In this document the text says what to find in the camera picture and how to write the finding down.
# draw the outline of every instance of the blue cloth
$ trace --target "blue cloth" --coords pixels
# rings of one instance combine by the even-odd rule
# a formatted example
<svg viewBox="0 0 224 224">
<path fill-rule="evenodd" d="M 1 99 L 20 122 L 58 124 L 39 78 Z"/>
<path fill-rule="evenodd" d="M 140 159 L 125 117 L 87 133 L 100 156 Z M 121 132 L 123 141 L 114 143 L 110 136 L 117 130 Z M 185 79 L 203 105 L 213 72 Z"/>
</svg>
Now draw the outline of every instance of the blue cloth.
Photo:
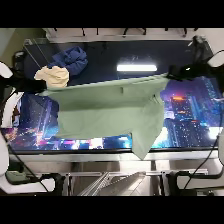
<svg viewBox="0 0 224 224">
<path fill-rule="evenodd" d="M 66 68 L 69 76 L 78 75 L 87 65 L 86 52 L 80 47 L 72 47 L 65 51 L 59 52 L 52 56 L 55 62 L 50 63 L 47 67 L 58 66 Z"/>
</svg>

